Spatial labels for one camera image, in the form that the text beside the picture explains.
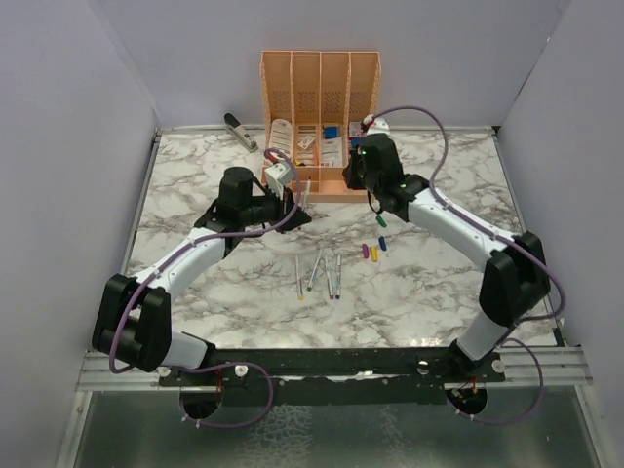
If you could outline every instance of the wooden box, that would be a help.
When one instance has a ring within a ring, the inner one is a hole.
[[[290,155],[304,165],[298,167],[304,189],[311,180],[310,202],[366,200],[365,191],[346,187],[342,169],[349,158],[349,123],[361,122],[376,110],[380,74],[378,52],[262,53],[266,142],[276,119],[291,124]],[[340,141],[324,139],[327,126],[338,127]],[[299,146],[312,137],[309,147]]]

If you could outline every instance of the wall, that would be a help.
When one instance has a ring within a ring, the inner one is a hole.
[[[526,223],[566,285],[565,330],[583,344],[616,443],[624,441],[623,20],[621,0],[574,0],[500,133]]]
[[[500,125],[567,0],[91,0],[165,126],[261,123],[263,49],[379,50],[380,108]],[[433,126],[403,113],[391,122]]]
[[[0,464],[53,466],[156,122],[86,2],[4,2],[0,44]]]

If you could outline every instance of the marble table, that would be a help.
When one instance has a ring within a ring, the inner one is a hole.
[[[253,132],[258,144],[263,132]],[[434,133],[393,133],[406,172],[429,176],[440,158]],[[223,171],[246,166],[259,174],[262,156],[222,132],[162,136],[127,273],[173,249],[217,195]],[[438,186],[453,201],[502,228],[520,230],[489,133],[450,135]],[[428,232],[387,214],[381,228],[365,204],[317,204],[313,221],[287,234],[246,239],[210,268],[173,305],[173,326],[218,347],[387,347],[448,345],[479,310],[482,275],[461,253]],[[379,262],[361,245],[383,235]],[[330,300],[321,275],[297,298],[294,256],[307,279],[324,245],[342,257],[342,296]],[[541,304],[531,313],[542,314]],[[523,324],[515,336],[555,343],[549,323]]]

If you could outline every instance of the white wall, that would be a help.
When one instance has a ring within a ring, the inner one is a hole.
[[[156,125],[83,0],[0,8],[0,465],[53,466]]]
[[[624,463],[624,2],[574,0],[500,133]]]
[[[261,123],[263,49],[379,50],[380,108],[500,125],[568,0],[91,0],[163,125]],[[433,126],[415,113],[394,122]]]

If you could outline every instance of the cable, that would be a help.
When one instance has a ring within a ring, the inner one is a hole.
[[[566,292],[564,291],[564,287],[561,284],[561,281],[559,280],[557,275],[548,266],[546,266],[542,261],[540,261],[537,257],[535,257],[532,253],[528,252],[526,249],[522,248],[515,242],[505,237],[499,236],[495,232],[489,230],[485,226],[481,225],[479,222],[472,219],[470,216],[467,216],[466,214],[462,213],[460,210],[454,207],[451,203],[447,202],[442,197],[442,195],[440,195],[440,193],[438,193],[438,190],[436,189],[436,176],[438,175],[438,173],[440,172],[440,169],[442,168],[445,161],[447,160],[447,156],[449,156],[449,135],[447,134],[447,131],[444,125],[442,124],[442,122],[440,121],[440,119],[438,119],[438,117],[436,117],[433,114],[433,112],[425,109],[424,107],[419,107],[417,105],[400,105],[397,107],[391,107],[390,109],[384,110],[383,112],[379,112],[378,114],[373,115],[370,125],[372,124],[372,122],[374,122],[374,119],[381,117],[382,115],[389,114],[390,112],[395,112],[397,110],[416,110],[418,112],[427,114],[429,117],[431,117],[434,120],[434,122],[436,123],[440,131],[442,132],[442,138],[444,139],[444,144],[445,144],[444,149],[442,151],[442,158],[440,159],[438,166],[436,167],[434,172],[431,174],[431,177],[429,178],[429,188],[431,189],[431,193],[433,194],[436,201],[440,203],[443,207],[445,207],[447,210],[449,210],[451,213],[453,213],[454,215],[456,215],[463,221],[467,222],[469,225],[471,225],[475,229],[483,232],[491,239],[502,242],[507,247],[514,249],[515,251],[519,252],[520,254],[528,258],[535,266],[537,266],[537,268],[539,268],[546,276],[548,276],[548,278],[553,282],[553,284],[557,288],[557,291],[559,292],[559,298],[560,298],[559,307],[557,307],[557,309],[552,314],[520,318],[518,321],[516,321],[514,326],[511,327],[510,330],[505,335],[502,336],[502,338],[498,342],[499,343],[502,342],[505,338],[507,338],[507,336],[509,336],[509,333],[513,331],[514,327],[518,326],[519,324],[523,322],[535,322],[538,320],[556,319],[557,317],[559,317],[559,315],[566,308],[567,299],[566,299]]]
[[[257,423],[260,419],[266,416],[266,414],[268,414],[268,412],[271,410],[271,406],[273,405],[273,394],[274,394],[273,382],[271,381],[271,376],[269,375],[269,373],[263,367],[259,366],[258,364],[246,363],[246,362],[226,363],[226,364],[219,364],[217,366],[210,366],[209,368],[183,369],[183,371],[188,372],[188,373],[204,373],[204,372],[220,371],[222,369],[232,368],[236,366],[247,366],[248,368],[256,369],[266,379],[266,382],[268,383],[268,387],[269,387],[269,398],[267,399],[267,403],[262,409],[262,411],[257,416],[254,416],[252,419],[248,419],[247,421],[235,422],[232,424],[222,424],[219,422],[210,422],[210,421],[205,421],[204,419],[194,419],[190,417],[186,413],[186,410],[182,406],[182,403],[180,400],[180,409],[184,413],[182,422],[188,419],[194,422],[198,427],[205,426],[205,427],[213,427],[216,429],[241,429],[243,427],[248,427],[248,426],[251,426],[252,424]]]
[[[539,409],[540,405],[542,404],[542,400],[544,399],[544,393],[545,393],[544,371],[542,370],[542,367],[539,364],[539,360],[537,359],[537,356],[535,356],[535,353],[528,346],[526,346],[524,343],[522,343],[520,340],[518,340],[516,338],[507,338],[507,339],[505,339],[503,341],[503,344],[508,342],[508,341],[514,341],[514,342],[520,344],[523,348],[525,348],[525,350],[528,352],[528,354],[531,357],[531,359],[535,362],[535,367],[537,368],[537,376],[539,377],[539,393],[537,394],[537,398],[535,398],[535,401],[533,402],[531,407],[529,409],[527,409],[524,413],[522,413],[522,414],[520,414],[518,416],[509,417],[507,419],[484,419],[484,418],[478,417],[478,416],[476,416],[474,414],[466,414],[465,412],[459,410],[450,401],[449,397],[447,397],[447,403],[449,405],[451,405],[455,409],[455,413],[456,414],[460,415],[461,417],[463,417],[465,419],[470,419],[471,421],[481,422],[482,424],[485,424],[485,425],[488,425],[488,426],[507,426],[509,424],[516,424],[516,423],[519,423],[519,422],[526,421],[531,416],[533,416],[533,414]]]
[[[119,347],[119,341],[121,339],[121,334],[122,334],[122,331],[123,331],[124,327],[126,326],[126,322],[128,321],[128,317],[130,316],[130,313],[132,312],[132,310],[135,307],[135,304],[137,303],[138,298],[143,293],[145,288],[147,288],[147,286],[152,281],[154,281],[154,279],[156,279],[156,277],[161,273],[161,271],[164,271],[165,269],[167,269],[182,254],[184,254],[185,252],[187,252],[188,250],[192,249],[194,246],[196,246],[198,244],[201,244],[201,243],[206,242],[206,241],[210,241],[212,239],[222,239],[222,238],[226,238],[226,237],[258,237],[258,236],[261,236],[263,234],[266,234],[267,232],[274,231],[275,229],[279,229],[280,227],[285,225],[287,222],[289,222],[291,220],[291,218],[294,216],[294,214],[295,214],[295,212],[296,212],[296,210],[297,210],[297,208],[299,206],[299,201],[301,200],[301,191],[302,191],[301,190],[301,177],[299,176],[299,172],[296,170],[296,166],[288,158],[288,156],[286,156],[286,154],[284,154],[282,151],[280,151],[277,148],[266,148],[264,150],[264,157],[266,159],[269,159],[269,156],[272,156],[271,153],[275,153],[280,158],[282,158],[291,167],[292,171],[294,172],[294,179],[296,181],[296,199],[294,200],[294,204],[292,205],[292,209],[286,214],[284,219],[282,219],[281,221],[279,221],[279,222],[277,222],[277,223],[275,223],[272,226],[269,226],[267,228],[259,229],[259,230],[256,230],[256,231],[249,231],[249,232],[246,232],[246,231],[240,231],[240,232],[219,232],[219,233],[215,233],[215,234],[210,234],[210,235],[203,236],[203,237],[200,237],[200,238],[196,239],[194,244],[191,244],[191,243],[185,244],[182,247],[180,247],[177,251],[173,252],[169,256],[169,258],[167,258],[163,262],[163,264],[158,267],[158,269],[153,271],[147,278],[145,278],[145,281],[143,281],[140,285],[138,285],[138,288],[136,288],[135,293],[130,297],[130,300],[128,301],[128,305],[126,305],[126,308],[124,309],[124,312],[123,312],[123,314],[121,315],[121,317],[119,319],[119,324],[117,325],[117,330],[115,330],[115,334],[113,335],[113,340],[112,340],[112,343],[110,345],[110,352],[108,354],[108,367],[110,368],[110,371],[112,373],[123,373],[123,372],[129,371],[130,369],[133,368],[133,366],[125,366],[123,368],[117,368],[115,366],[115,357],[117,356],[117,348]]]

